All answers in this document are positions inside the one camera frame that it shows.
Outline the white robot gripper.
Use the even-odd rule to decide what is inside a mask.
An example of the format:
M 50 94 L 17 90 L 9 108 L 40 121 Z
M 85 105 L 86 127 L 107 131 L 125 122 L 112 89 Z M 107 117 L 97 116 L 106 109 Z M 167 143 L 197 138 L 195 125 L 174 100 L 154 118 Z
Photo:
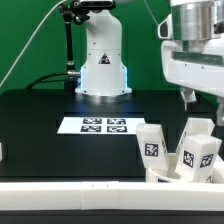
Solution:
M 180 21 L 168 16 L 158 26 L 163 39 L 163 74 L 170 83 L 182 86 L 184 109 L 197 101 L 195 91 L 224 97 L 224 32 L 216 33 L 214 24 L 205 21 Z M 219 103 L 216 123 L 224 126 L 224 103 Z

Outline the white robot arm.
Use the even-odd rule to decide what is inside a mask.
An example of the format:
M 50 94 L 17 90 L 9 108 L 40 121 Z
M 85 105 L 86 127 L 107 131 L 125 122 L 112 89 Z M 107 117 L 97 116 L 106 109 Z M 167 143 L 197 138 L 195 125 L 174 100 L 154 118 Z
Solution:
M 73 0 L 77 24 L 87 25 L 87 60 L 76 92 L 94 100 L 130 92 L 121 60 L 122 26 L 110 11 L 121 0 Z M 217 124 L 224 126 L 224 0 L 171 0 L 158 25 L 165 79 L 181 87 L 186 103 L 196 91 L 215 95 Z

